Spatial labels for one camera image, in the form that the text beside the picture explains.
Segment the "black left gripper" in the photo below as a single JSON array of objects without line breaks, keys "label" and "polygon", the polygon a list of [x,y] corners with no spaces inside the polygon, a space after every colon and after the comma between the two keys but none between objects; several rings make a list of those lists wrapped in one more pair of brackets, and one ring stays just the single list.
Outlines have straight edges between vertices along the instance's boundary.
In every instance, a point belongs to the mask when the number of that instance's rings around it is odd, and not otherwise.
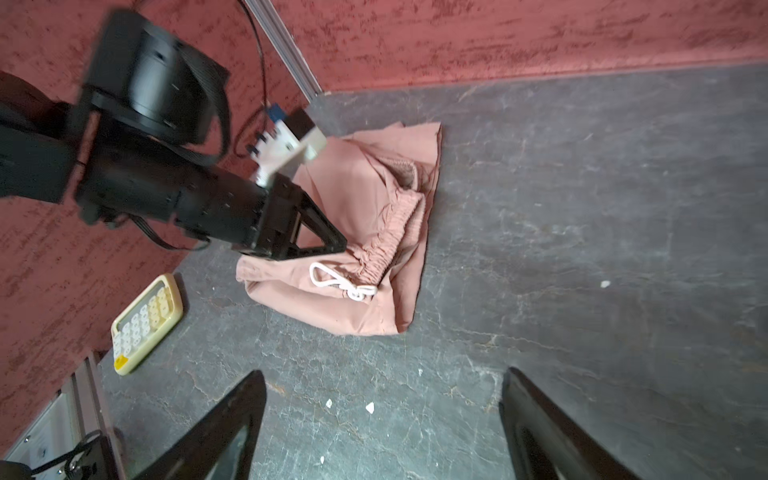
[{"label": "black left gripper", "polygon": [[[232,244],[274,261],[344,252],[346,237],[307,193],[285,181],[272,190],[219,167],[189,162],[128,129],[99,132],[77,186],[83,221],[121,215],[173,223],[188,235]],[[320,245],[300,239],[308,231]]]}]

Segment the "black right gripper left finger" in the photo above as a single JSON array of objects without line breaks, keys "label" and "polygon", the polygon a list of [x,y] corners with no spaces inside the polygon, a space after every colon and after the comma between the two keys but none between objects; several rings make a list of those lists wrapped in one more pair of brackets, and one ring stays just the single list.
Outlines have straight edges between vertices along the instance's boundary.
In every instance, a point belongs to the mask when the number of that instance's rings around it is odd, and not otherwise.
[{"label": "black right gripper left finger", "polygon": [[266,403],[265,378],[254,370],[137,477],[247,480]]}]

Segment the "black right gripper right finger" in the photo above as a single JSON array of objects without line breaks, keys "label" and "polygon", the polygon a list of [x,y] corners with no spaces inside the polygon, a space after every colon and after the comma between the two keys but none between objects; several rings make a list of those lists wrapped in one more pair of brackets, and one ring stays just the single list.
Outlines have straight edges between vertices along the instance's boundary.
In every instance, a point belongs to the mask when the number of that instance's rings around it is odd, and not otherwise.
[{"label": "black right gripper right finger", "polygon": [[499,414],[517,479],[635,479],[520,369],[503,378]]}]

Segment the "pink shorts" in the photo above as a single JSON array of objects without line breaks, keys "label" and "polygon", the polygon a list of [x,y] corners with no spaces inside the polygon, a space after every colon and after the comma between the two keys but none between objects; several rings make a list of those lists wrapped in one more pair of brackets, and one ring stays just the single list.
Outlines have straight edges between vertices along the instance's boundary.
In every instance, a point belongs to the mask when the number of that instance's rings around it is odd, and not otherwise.
[{"label": "pink shorts", "polygon": [[331,137],[293,177],[345,236],[338,254],[241,257],[236,279],[257,303],[335,335],[405,332],[414,319],[442,126],[394,123]]}]

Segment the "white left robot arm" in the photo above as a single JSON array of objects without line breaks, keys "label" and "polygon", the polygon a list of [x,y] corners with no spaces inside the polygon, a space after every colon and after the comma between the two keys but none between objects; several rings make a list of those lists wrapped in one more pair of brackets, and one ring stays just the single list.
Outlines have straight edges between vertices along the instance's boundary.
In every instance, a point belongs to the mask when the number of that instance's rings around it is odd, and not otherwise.
[{"label": "white left robot arm", "polygon": [[63,201],[92,115],[99,120],[74,198],[81,219],[112,228],[152,221],[244,255],[293,260],[343,252],[347,241],[282,170],[313,160],[326,139],[302,109],[265,105],[267,126],[248,146],[253,180],[223,170],[235,147],[228,71],[132,9],[109,14],[76,103],[54,102],[1,77],[1,193]]}]

